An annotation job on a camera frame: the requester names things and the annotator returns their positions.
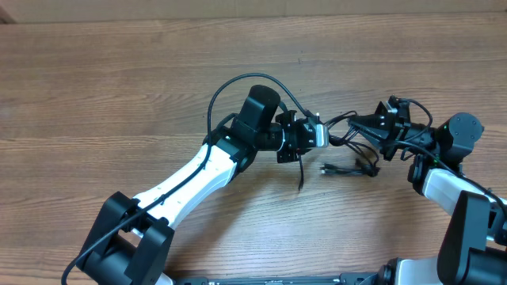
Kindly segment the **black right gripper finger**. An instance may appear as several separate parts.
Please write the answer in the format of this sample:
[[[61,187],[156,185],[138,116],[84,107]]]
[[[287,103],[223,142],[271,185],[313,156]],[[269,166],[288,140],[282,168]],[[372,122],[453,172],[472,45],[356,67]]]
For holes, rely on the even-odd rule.
[[[385,116],[379,114],[371,115],[354,115],[348,118],[349,126],[357,127],[359,129],[378,128],[382,129],[386,126]]]
[[[360,129],[359,132],[381,153],[387,153],[392,150],[387,141],[390,138],[390,132],[383,129]]]

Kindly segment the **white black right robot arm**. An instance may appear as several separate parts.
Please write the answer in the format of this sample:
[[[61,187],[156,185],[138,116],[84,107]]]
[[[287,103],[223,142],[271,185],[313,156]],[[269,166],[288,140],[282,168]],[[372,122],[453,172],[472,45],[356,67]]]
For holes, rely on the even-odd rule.
[[[419,260],[394,258],[374,284],[504,284],[506,282],[506,201],[462,172],[484,127],[460,112],[439,127],[414,123],[412,100],[392,96],[367,116],[352,116],[359,131],[390,161],[396,151],[413,160],[407,180],[421,196],[451,216],[439,253]]]

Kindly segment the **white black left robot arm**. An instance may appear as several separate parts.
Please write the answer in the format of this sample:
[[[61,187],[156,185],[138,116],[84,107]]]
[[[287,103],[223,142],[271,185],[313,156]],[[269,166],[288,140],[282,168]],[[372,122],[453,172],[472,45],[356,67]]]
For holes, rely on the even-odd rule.
[[[75,267],[99,284],[172,284],[164,272],[177,226],[203,200],[244,172],[260,151],[293,162],[328,145],[318,115],[298,119],[280,95],[251,87],[241,111],[224,118],[196,156],[172,176],[132,198],[110,196],[90,230]]]

